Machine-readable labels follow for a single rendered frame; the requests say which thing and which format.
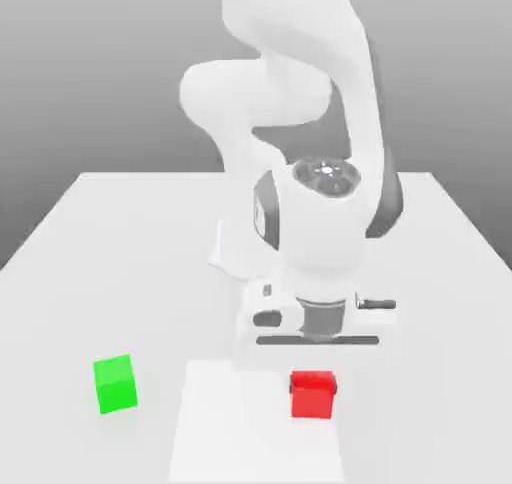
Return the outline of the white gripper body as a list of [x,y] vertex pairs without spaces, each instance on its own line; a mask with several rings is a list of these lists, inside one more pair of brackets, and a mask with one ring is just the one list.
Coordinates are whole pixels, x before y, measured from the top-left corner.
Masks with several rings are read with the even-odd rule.
[[252,327],[236,336],[238,370],[325,370],[361,367],[393,357],[396,323],[352,323],[330,336],[310,337],[277,327]]

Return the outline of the small red cube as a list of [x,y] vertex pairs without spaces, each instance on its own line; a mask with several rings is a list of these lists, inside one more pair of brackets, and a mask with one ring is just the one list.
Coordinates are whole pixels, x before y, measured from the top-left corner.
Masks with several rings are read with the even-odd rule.
[[294,418],[330,419],[335,397],[332,385],[331,371],[293,371],[291,415]]

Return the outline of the small green cube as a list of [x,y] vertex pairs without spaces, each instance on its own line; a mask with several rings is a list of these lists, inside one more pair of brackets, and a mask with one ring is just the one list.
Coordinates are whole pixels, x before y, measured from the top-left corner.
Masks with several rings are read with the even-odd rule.
[[93,372],[101,414],[138,405],[135,376],[128,354],[95,361]]

